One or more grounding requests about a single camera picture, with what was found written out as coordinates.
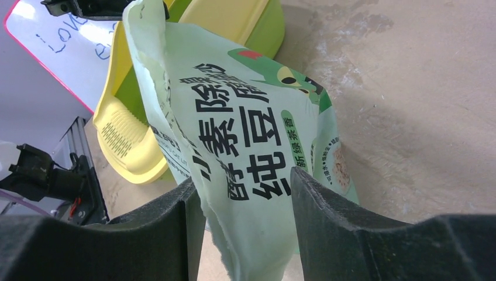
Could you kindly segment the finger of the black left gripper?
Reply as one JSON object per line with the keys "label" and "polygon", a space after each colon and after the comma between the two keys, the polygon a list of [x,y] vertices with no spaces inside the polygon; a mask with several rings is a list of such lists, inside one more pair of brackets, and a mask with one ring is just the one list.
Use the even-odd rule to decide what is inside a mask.
{"label": "finger of the black left gripper", "polygon": [[133,0],[44,0],[41,4],[52,16],[72,14],[96,21],[120,21],[124,9]]}

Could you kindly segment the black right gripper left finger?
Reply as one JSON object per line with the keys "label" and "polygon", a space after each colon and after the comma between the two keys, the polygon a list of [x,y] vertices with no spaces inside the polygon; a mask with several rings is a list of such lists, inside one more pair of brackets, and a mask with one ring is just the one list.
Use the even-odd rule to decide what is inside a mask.
{"label": "black right gripper left finger", "polygon": [[107,224],[1,218],[2,280],[196,280],[205,231],[191,179]]}

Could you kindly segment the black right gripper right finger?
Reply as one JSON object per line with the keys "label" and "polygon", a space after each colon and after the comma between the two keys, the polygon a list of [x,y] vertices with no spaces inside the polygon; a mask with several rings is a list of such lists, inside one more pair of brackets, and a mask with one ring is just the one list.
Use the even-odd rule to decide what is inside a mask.
{"label": "black right gripper right finger", "polygon": [[305,280],[494,280],[495,215],[409,224],[369,211],[291,170]]}

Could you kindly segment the yellow litter box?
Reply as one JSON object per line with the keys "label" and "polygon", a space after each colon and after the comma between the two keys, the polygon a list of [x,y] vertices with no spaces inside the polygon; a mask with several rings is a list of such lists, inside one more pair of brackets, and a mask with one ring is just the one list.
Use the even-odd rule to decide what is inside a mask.
{"label": "yellow litter box", "polygon": [[[170,22],[194,23],[273,58],[285,35],[281,2],[167,1]],[[94,112],[99,146],[112,168],[133,184],[180,179],[178,156],[164,156],[149,127],[123,26],[114,28],[105,87]]]}

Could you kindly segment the green cat litter bag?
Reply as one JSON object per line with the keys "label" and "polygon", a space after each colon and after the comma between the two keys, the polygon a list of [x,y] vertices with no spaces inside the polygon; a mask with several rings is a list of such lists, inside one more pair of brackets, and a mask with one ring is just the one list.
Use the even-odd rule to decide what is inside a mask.
{"label": "green cat litter bag", "polygon": [[163,1],[133,1],[123,25],[157,136],[183,156],[232,280],[281,280],[298,249],[293,167],[352,202],[327,91],[196,23],[166,21]]}

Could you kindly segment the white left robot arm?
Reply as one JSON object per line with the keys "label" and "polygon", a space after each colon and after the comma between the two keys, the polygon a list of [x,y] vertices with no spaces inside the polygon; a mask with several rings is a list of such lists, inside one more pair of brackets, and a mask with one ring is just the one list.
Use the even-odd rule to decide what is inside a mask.
{"label": "white left robot arm", "polygon": [[[97,21],[121,20],[129,1],[41,1],[51,16],[70,14]],[[82,203],[102,201],[95,170],[86,155],[70,154],[72,167],[28,144],[1,144],[1,188],[32,201],[45,197]]]}

